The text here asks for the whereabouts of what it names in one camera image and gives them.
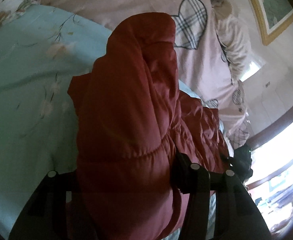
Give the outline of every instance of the white wall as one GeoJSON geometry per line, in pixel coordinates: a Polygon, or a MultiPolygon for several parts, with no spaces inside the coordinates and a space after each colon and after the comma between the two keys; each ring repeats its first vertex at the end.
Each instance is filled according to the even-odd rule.
{"type": "Polygon", "coordinates": [[[262,44],[249,0],[232,0],[239,19],[248,27],[252,52],[263,67],[243,86],[248,105],[250,133],[268,127],[293,106],[293,23],[270,45],[262,44]]]}

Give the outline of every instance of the red fabric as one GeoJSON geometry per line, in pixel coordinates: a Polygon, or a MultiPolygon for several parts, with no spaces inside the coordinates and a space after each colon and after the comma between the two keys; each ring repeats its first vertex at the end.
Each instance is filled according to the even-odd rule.
{"type": "Polygon", "coordinates": [[[188,195],[170,185],[175,144],[210,171],[227,168],[217,110],[179,91],[174,40],[169,15],[132,16],[91,74],[71,81],[78,181],[107,240],[161,239],[182,226],[188,195]]]}

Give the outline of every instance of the framed picture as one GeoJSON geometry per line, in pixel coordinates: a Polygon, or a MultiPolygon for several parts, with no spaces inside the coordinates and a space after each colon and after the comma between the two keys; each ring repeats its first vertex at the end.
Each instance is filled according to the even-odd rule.
{"type": "Polygon", "coordinates": [[[293,8],[288,0],[250,1],[256,14],[262,43],[267,46],[293,22],[293,8]]]}

